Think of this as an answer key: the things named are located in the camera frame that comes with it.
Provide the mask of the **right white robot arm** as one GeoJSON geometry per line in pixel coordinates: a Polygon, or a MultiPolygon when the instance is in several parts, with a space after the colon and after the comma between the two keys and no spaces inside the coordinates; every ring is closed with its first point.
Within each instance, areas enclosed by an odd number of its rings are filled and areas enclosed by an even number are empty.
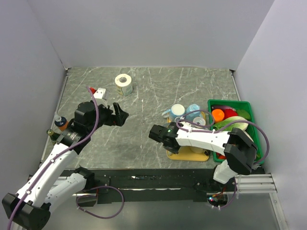
{"type": "Polygon", "coordinates": [[[236,175],[250,175],[258,151],[257,145],[239,128],[209,131],[171,122],[167,127],[153,125],[149,138],[162,143],[173,154],[178,154],[181,147],[197,147],[224,155],[226,159],[209,180],[215,191],[222,190],[236,175]]]}

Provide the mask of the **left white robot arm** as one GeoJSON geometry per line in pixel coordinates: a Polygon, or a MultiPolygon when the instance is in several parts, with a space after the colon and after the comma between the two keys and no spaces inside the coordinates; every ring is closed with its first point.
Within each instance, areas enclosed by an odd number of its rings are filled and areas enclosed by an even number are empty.
{"type": "Polygon", "coordinates": [[[47,224],[51,212],[70,195],[94,189],[94,173],[79,167],[58,188],[53,184],[66,166],[77,157],[90,142],[91,135],[101,126],[123,126],[129,114],[118,103],[108,105],[83,102],[74,112],[67,128],[57,139],[52,152],[32,178],[16,193],[7,193],[2,205],[10,223],[26,230],[41,230],[47,224]]]}

